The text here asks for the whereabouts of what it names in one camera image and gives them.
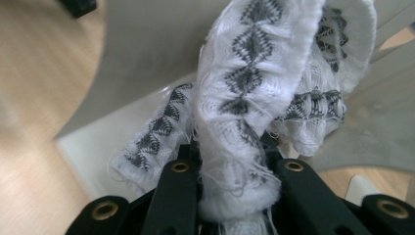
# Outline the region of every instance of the gray surface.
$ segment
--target gray surface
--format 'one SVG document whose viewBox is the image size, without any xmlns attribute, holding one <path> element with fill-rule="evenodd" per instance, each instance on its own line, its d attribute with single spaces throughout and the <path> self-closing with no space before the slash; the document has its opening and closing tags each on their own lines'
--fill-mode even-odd
<svg viewBox="0 0 415 235">
<path fill-rule="evenodd" d="M 226 0 L 107 0 L 105 48 L 94 82 L 64 136 L 197 68 Z"/>
</svg>

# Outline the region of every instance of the wooden floor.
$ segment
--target wooden floor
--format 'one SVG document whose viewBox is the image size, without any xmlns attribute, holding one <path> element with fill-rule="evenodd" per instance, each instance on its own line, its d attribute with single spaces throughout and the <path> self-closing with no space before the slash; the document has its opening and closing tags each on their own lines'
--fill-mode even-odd
<svg viewBox="0 0 415 235">
<path fill-rule="evenodd" d="M 91 84 L 103 44 L 99 9 L 72 19 L 55 0 L 0 1 L 0 234 L 63 234 L 88 199 L 53 137 Z M 368 176 L 404 199 L 411 175 L 373 168 L 320 172 L 344 196 Z"/>
</svg>

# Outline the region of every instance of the black object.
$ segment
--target black object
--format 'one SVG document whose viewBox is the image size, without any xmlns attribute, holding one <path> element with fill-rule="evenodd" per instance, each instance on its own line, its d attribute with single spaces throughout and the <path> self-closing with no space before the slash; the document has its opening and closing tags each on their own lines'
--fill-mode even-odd
<svg viewBox="0 0 415 235">
<path fill-rule="evenodd" d="M 415 234 L 415 210 L 408 204 L 385 195 L 366 197 L 362 207 L 343 201 L 308 164 L 282 159 L 268 134 L 261 142 L 269 168 L 282 181 L 281 199 L 272 208 L 280 235 Z M 156 190 L 131 204 L 120 197 L 98 199 L 85 207 L 67 234 L 219 234 L 219 224 L 197 215 L 200 165 L 197 143 L 182 145 L 178 159 L 164 167 Z"/>
<path fill-rule="evenodd" d="M 80 18 L 97 9 L 95 0 L 60 0 L 60 2 L 74 18 Z"/>
</svg>

